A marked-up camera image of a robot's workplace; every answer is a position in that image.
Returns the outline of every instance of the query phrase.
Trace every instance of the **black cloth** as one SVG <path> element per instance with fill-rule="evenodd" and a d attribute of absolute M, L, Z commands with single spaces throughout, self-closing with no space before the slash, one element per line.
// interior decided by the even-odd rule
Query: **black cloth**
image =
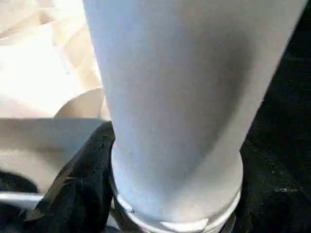
<path fill-rule="evenodd" d="M 43 200 L 27 217 L 21 216 L 16 207 L 1 205 L 1 218 L 5 216 L 7 220 L 2 224 L 1 232 L 103 231 L 113 196 L 108 180 L 114 139 L 111 122 L 99 126 L 61 169 Z M 37 191 L 31 182 L 11 174 L 0 177 L 0 187 L 3 191 Z"/>

